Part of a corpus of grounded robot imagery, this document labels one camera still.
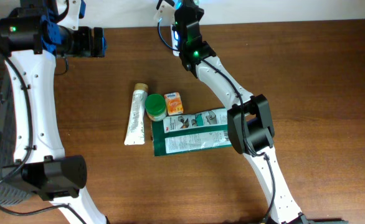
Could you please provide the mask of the orange small tissue pack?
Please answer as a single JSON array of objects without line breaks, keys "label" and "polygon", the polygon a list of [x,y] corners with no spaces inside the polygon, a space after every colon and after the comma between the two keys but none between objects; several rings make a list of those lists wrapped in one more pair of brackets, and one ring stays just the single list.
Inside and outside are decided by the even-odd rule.
[{"label": "orange small tissue pack", "polygon": [[166,102],[166,109],[169,116],[184,113],[181,95],[178,92],[167,93],[164,95],[164,99]]}]

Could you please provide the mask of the green lid small jar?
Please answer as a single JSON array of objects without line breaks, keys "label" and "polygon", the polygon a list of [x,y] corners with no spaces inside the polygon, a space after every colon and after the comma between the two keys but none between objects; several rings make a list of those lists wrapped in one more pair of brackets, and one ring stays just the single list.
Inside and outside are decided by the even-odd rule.
[{"label": "green lid small jar", "polygon": [[165,99],[159,94],[151,94],[147,97],[145,109],[149,119],[152,121],[161,121],[167,115]]}]

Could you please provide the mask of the white printed tube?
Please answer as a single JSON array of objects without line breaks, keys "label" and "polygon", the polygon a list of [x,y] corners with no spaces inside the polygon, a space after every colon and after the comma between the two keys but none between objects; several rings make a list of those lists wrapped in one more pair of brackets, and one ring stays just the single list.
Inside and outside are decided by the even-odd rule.
[{"label": "white printed tube", "polygon": [[144,115],[147,96],[147,84],[137,83],[133,91],[130,116],[124,141],[124,145],[126,146],[142,145],[145,143]]}]

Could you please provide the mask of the green white wipes packet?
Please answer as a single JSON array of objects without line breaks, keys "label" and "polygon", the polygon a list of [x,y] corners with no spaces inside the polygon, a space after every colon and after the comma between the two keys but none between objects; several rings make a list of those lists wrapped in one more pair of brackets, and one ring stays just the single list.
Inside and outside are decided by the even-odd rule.
[{"label": "green white wipes packet", "polygon": [[168,116],[151,130],[156,157],[231,146],[225,108]]}]

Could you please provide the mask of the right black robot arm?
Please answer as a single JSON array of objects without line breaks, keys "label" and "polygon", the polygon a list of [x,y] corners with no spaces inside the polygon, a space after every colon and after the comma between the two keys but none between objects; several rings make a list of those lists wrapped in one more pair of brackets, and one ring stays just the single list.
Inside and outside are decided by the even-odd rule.
[{"label": "right black robot arm", "polygon": [[199,21],[203,15],[204,10],[194,1],[182,0],[176,6],[174,26],[182,65],[205,83],[227,110],[231,145],[248,160],[267,200],[262,223],[308,223],[278,165],[268,100],[247,91],[224,68],[213,48],[202,39]]}]

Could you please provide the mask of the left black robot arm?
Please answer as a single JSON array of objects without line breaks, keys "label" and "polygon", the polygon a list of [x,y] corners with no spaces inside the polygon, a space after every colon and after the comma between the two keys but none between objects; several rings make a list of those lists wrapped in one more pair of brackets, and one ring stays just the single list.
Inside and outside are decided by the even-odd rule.
[{"label": "left black robot arm", "polygon": [[56,60],[105,55],[103,29],[79,25],[85,9],[84,1],[21,1],[0,19],[16,119],[14,163],[0,186],[38,195],[70,223],[107,223],[87,190],[85,159],[65,154],[55,111]]}]

